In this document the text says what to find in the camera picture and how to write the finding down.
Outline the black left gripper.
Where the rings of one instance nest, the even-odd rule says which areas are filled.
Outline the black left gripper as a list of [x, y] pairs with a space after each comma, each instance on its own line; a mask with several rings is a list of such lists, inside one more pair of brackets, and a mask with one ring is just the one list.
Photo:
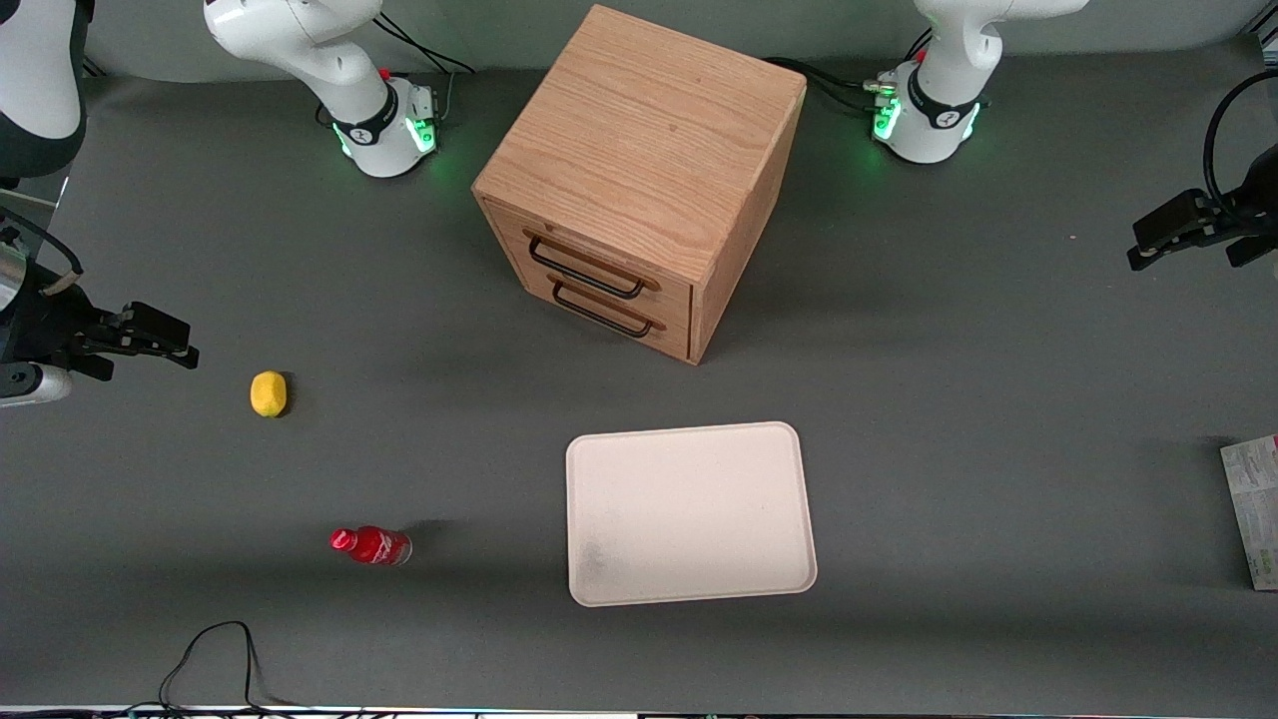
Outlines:
[[1164, 255], [1229, 241], [1232, 268], [1249, 266], [1277, 249], [1277, 146], [1250, 163], [1240, 186], [1220, 193], [1212, 165], [1212, 201], [1203, 190], [1186, 190], [1134, 223], [1135, 246], [1127, 252], [1134, 272], [1150, 268]]

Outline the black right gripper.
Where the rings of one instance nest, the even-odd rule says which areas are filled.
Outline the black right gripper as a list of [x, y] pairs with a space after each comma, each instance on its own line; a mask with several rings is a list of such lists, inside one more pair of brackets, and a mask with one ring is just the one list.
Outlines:
[[156, 358], [185, 369], [198, 367], [199, 351], [189, 347], [189, 324], [142, 301], [132, 301], [110, 315], [96, 309], [78, 284], [52, 296], [42, 295], [41, 290], [55, 278], [51, 269], [27, 269], [17, 298], [3, 310], [3, 361], [55, 365], [101, 382], [111, 381], [115, 372], [109, 356]]

